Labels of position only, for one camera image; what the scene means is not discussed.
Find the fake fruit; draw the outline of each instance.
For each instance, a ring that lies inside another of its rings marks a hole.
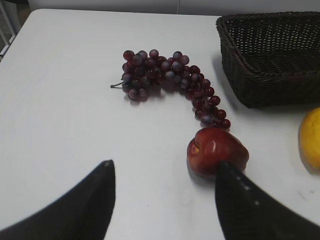
[[[314,168],[320,168],[320,107],[309,112],[300,127],[302,156]]]
[[[127,50],[123,53],[127,61],[122,65],[124,74],[122,82],[111,85],[111,88],[122,85],[122,90],[132,101],[145,101],[154,90],[178,91],[192,101],[195,118],[206,128],[228,129],[231,122],[226,119],[227,113],[218,109],[220,98],[205,79],[196,65],[188,66],[190,59],[180,51],[173,53],[168,59],[152,49],[149,57],[146,51],[134,53]]]
[[[212,177],[219,161],[229,161],[241,171],[249,159],[248,150],[230,133],[220,128],[203,128],[187,147],[187,163],[197,175]]]

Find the floor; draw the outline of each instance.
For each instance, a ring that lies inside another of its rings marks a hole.
[[[2,32],[6,36],[6,39],[9,40],[12,35],[11,35],[10,29],[7,25],[7,22],[5,20],[3,13],[1,12],[1,10],[0,10],[0,29],[2,30]],[[4,43],[3,39],[0,37],[0,52],[4,47],[5,47],[5,43]]]

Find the white wall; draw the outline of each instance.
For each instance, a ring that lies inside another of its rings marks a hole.
[[[179,0],[29,0],[32,10],[78,9],[176,14]]]
[[[320,11],[320,0],[29,0],[31,9],[80,9],[117,12],[229,15]]]
[[[179,14],[229,15],[320,11],[320,0],[180,0]]]

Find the grape stem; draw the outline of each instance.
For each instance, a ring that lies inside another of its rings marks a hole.
[[[119,86],[119,85],[121,85],[121,84],[123,84],[123,82],[119,82],[119,83],[117,83],[117,84],[110,85],[110,88],[114,89],[116,86]]]

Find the basket rim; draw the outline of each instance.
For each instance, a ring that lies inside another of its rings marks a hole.
[[[221,45],[229,48],[229,50],[235,52],[237,61],[242,64],[244,68],[246,68],[251,74],[259,75],[262,77],[288,77],[288,76],[297,76],[297,75],[318,75],[320,74],[320,70],[315,71],[301,71],[301,72],[283,72],[283,73],[275,73],[275,72],[264,72],[259,71],[256,68],[252,67],[247,63],[245,57],[241,54],[239,48],[236,46],[235,41],[231,37],[227,26],[225,24],[226,21],[237,19],[237,20],[252,20],[252,19],[269,19],[269,18],[278,18],[278,17],[290,17],[290,18],[300,18],[300,17],[319,17],[320,12],[318,11],[285,11],[285,12],[271,12],[271,13],[241,13],[241,14],[231,14],[226,16],[221,16],[216,20],[216,28],[218,33],[225,36],[225,40],[227,43],[223,43],[221,41]]]

